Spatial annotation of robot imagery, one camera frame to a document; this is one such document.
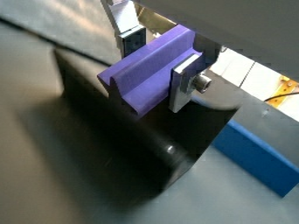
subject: gray table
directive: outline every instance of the gray table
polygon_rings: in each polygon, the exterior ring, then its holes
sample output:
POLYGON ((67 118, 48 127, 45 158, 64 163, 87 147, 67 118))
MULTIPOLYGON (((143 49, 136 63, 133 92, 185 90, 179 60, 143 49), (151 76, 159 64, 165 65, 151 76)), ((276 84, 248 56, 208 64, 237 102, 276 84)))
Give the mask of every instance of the gray table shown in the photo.
POLYGON ((279 198, 211 147, 152 195, 63 99, 52 46, 0 24, 0 52, 1 223, 298 223, 299 189, 279 198))

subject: silver bolt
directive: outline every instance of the silver bolt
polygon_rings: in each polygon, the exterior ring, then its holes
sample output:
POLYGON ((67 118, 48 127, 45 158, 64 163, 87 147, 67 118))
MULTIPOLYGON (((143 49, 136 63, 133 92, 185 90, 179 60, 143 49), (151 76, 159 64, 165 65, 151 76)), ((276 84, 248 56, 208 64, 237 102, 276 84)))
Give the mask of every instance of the silver bolt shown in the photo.
POLYGON ((211 78, 203 74, 196 74, 192 80, 193 88, 203 94, 211 85, 211 78))

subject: blue block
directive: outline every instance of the blue block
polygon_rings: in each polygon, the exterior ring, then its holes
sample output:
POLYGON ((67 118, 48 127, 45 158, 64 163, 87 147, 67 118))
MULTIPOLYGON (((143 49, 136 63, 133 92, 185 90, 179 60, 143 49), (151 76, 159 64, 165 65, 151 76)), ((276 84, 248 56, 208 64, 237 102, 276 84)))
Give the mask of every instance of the blue block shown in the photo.
POLYGON ((228 122, 212 145, 282 197, 299 183, 299 168, 235 121, 228 122))

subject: metal clamp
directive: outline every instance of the metal clamp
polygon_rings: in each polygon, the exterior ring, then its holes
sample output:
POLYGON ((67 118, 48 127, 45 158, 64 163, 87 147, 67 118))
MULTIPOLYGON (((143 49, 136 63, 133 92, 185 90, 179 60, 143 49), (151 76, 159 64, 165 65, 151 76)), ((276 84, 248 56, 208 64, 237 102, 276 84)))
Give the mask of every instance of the metal clamp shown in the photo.
POLYGON ((115 28, 116 45, 121 57, 145 45, 145 28, 139 24, 135 4, 127 0, 101 0, 115 28))
POLYGON ((192 98, 192 91, 201 94, 211 85, 211 79, 204 75, 205 57, 192 54, 172 69, 169 110, 177 113, 192 98))

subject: purple foam block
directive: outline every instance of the purple foam block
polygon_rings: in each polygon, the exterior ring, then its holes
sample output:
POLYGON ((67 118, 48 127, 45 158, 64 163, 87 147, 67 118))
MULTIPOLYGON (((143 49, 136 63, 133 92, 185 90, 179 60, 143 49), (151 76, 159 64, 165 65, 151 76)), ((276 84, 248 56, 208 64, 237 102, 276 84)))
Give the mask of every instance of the purple foam block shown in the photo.
POLYGON ((109 98, 140 118, 167 97, 172 68, 192 54, 195 33, 181 25, 97 75, 109 98))

